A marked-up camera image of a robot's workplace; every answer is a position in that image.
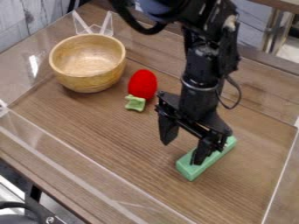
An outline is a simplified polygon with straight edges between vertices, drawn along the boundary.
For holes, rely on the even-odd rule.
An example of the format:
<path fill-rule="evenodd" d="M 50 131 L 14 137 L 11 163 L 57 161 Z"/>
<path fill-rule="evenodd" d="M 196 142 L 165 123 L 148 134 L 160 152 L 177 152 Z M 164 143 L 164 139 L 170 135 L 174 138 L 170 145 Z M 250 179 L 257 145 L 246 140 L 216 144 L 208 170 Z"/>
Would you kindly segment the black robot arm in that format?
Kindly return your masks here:
<path fill-rule="evenodd" d="M 238 13 L 230 0 L 138 0 L 142 13 L 154 21 L 142 27 L 128 9 L 126 0 L 108 0 L 118 16 L 137 32 L 154 35 L 170 23 L 181 25 L 185 68 L 181 92 L 157 93 L 160 140 L 168 144 L 185 129 L 198 138 L 190 163 L 200 165 L 222 151 L 229 126 L 217 115 L 220 94 L 229 74 L 238 68 Z"/>

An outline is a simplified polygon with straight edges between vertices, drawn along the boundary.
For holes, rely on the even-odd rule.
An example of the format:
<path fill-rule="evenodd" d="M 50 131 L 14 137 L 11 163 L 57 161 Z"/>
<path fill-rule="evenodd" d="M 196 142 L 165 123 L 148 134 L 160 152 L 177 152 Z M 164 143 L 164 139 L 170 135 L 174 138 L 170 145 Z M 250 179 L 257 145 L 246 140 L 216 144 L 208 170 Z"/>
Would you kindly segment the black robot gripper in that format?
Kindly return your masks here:
<path fill-rule="evenodd" d="M 190 154 L 190 165 L 201 165 L 213 151 L 222 151 L 232 129 L 221 120 L 216 106 L 208 100 L 193 100 L 164 91 L 157 92 L 158 135 L 164 145 L 177 137 L 184 129 L 198 139 Z"/>

